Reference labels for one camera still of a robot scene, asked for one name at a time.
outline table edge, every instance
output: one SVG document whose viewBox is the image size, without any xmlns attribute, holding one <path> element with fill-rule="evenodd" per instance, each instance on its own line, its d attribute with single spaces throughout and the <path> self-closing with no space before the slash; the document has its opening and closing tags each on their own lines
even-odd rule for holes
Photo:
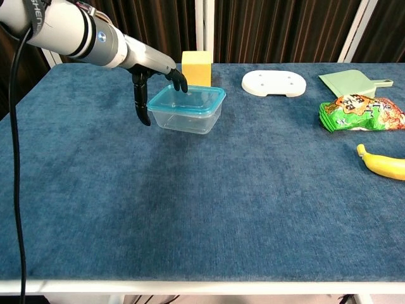
<svg viewBox="0 0 405 304">
<path fill-rule="evenodd" d="M 185 282 L 27 281 L 27 294 L 97 293 L 125 295 L 337 295 L 403 294 L 405 282 Z M 18 295 L 20 281 L 0 281 L 0 295 Z"/>
</svg>

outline teal lid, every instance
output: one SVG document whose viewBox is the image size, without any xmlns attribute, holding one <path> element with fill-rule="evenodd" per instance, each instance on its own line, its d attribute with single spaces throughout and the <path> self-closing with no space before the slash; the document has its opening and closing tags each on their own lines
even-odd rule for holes
<svg viewBox="0 0 405 304">
<path fill-rule="evenodd" d="M 187 93 L 176 91 L 168 85 L 148 102 L 151 111 L 167 112 L 184 116 L 210 116 L 225 98 L 220 87 L 189 85 Z"/>
</svg>

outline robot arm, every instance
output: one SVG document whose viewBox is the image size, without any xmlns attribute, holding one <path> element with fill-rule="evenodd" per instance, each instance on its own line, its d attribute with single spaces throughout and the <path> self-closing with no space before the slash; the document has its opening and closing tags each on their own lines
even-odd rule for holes
<svg viewBox="0 0 405 304">
<path fill-rule="evenodd" d="M 45 11 L 42 2 L 45 1 L 0 0 L 0 22 L 17 37 L 29 26 L 35 26 L 34 35 L 28 40 L 33 46 L 86 63 L 128 70 L 134 83 L 135 108 L 143 124 L 151 124 L 146 82 L 153 74 L 166 75 L 176 90 L 181 87 L 187 92 L 187 80 L 169 56 L 121 33 L 105 18 L 94 15 L 91 6 L 52 0 Z"/>
</svg>

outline dustpan handle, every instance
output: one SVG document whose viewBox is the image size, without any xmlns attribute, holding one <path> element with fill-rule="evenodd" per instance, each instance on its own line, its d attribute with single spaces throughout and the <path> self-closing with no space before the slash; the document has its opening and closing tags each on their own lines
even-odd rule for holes
<svg viewBox="0 0 405 304">
<path fill-rule="evenodd" d="M 371 82 L 374 83 L 374 86 L 376 87 L 392 87 L 394 84 L 394 81 L 390 79 L 372 80 Z"/>
</svg>

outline banana stem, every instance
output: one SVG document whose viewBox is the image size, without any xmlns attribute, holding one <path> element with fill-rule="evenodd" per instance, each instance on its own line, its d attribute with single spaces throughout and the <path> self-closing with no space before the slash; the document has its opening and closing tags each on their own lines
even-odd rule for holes
<svg viewBox="0 0 405 304">
<path fill-rule="evenodd" d="M 364 144 L 359 144 L 357 146 L 357 153 L 361 158 L 363 158 L 364 155 L 367 154 L 367 151 L 366 151 L 366 148 L 365 148 Z"/>
</svg>

